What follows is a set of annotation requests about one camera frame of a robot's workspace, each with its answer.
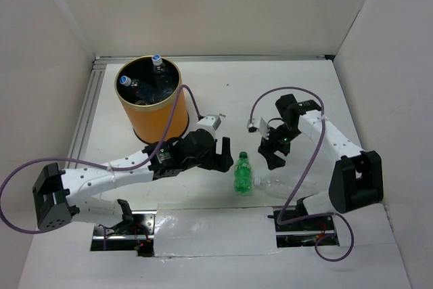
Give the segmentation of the clear bottle white cap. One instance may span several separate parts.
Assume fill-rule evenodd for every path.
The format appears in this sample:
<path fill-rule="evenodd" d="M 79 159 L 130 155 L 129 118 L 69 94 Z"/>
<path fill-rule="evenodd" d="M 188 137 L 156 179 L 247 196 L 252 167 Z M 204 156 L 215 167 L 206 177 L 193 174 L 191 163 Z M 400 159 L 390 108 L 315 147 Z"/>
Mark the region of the clear bottle white cap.
<path fill-rule="evenodd" d="M 285 181 L 271 177 L 255 178 L 253 185 L 256 190 L 262 191 L 268 196 L 285 200 L 288 199 L 289 195 L 294 189 L 294 185 L 290 185 Z M 317 188 L 314 185 L 311 185 L 310 183 L 303 183 L 292 199 L 298 200 L 316 193 Z"/>

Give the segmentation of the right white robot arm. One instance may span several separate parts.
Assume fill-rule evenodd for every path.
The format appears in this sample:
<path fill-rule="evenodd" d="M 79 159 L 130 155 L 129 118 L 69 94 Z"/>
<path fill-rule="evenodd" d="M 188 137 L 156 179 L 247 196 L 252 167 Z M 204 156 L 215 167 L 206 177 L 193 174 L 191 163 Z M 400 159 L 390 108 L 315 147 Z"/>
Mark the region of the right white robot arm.
<path fill-rule="evenodd" d="M 382 159 L 375 151 L 365 151 L 350 141 L 324 115 L 322 107 L 310 99 L 298 102 L 294 95 L 281 96 L 275 106 L 282 124 L 270 127 L 265 120 L 250 123 L 249 132 L 258 131 L 258 147 L 269 170 L 285 166 L 279 154 L 290 153 L 291 142 L 307 136 L 315 154 L 324 153 L 333 166 L 329 187 L 297 202 L 296 224 L 311 229 L 323 213 L 348 213 L 381 202 L 384 198 Z"/>

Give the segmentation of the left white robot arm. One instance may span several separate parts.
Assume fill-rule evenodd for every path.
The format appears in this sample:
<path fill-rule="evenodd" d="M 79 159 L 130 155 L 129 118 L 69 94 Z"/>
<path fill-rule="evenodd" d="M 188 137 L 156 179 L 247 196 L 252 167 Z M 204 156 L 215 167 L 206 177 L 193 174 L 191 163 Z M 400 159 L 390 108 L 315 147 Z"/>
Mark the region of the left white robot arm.
<path fill-rule="evenodd" d="M 37 227 L 53 231 L 71 222 L 84 222 L 126 234 L 135 222 L 129 203 L 123 199 L 102 200 L 97 195 L 126 185 L 176 177 L 194 167 L 226 173 L 233 165 L 231 141 L 222 138 L 220 153 L 216 144 L 208 131 L 197 129 L 184 138 L 163 142 L 153 158 L 148 156 L 156 148 L 154 144 L 103 169 L 62 170 L 56 163 L 48 164 L 32 189 Z"/>

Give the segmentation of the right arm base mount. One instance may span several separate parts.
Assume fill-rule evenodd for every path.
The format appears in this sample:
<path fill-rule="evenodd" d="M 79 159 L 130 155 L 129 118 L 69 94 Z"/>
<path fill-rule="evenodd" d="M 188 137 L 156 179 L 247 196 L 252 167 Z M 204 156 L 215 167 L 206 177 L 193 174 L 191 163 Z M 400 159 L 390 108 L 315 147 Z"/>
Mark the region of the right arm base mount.
<path fill-rule="evenodd" d="M 313 247 L 320 238 L 325 237 L 320 246 L 338 246 L 336 228 L 331 217 L 315 217 L 289 225 L 279 225 L 277 217 L 280 208 L 274 208 L 267 217 L 274 222 L 278 248 Z"/>

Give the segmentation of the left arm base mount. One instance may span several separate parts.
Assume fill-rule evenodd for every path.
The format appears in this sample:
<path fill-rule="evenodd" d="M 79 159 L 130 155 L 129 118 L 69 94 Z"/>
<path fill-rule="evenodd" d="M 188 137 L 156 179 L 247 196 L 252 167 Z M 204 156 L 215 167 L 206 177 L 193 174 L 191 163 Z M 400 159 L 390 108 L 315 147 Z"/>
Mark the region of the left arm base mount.
<path fill-rule="evenodd" d="M 122 221 L 111 228 L 96 225 L 90 251 L 135 251 L 138 257 L 153 257 L 156 211 L 131 210 L 126 200 L 117 203 Z"/>

